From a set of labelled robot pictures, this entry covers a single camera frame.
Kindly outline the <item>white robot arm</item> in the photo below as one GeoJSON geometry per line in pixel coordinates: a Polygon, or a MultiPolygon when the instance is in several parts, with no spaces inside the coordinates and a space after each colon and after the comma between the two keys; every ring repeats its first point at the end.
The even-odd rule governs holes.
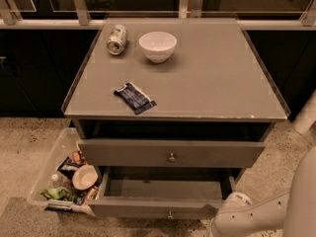
{"type": "Polygon", "coordinates": [[[316,237],[316,148],[300,160],[289,190],[259,202],[232,193],[211,220],[207,237],[247,237],[282,229],[282,237],[316,237]]]}

